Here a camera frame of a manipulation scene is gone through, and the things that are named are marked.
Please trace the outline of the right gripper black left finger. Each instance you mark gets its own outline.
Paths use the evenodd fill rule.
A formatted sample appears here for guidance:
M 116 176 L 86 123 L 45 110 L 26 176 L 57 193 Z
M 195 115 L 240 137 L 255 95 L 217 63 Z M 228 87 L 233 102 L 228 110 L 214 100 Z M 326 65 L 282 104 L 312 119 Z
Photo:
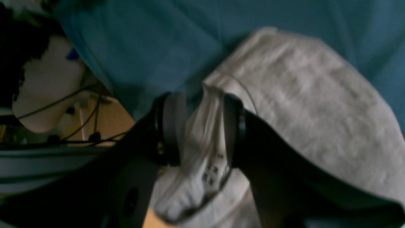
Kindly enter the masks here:
M 166 93 L 112 148 L 42 188 L 6 199 L 1 220 L 18 228 L 141 228 L 158 170 L 180 166 L 186 98 Z

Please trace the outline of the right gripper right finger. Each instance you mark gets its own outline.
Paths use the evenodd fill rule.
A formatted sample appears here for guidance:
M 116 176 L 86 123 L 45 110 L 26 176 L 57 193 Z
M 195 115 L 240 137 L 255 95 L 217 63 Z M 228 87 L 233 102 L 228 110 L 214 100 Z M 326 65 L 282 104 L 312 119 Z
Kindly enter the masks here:
M 226 94 L 227 159 L 249 180 L 264 228 L 400 228 L 404 207 L 321 170 Z

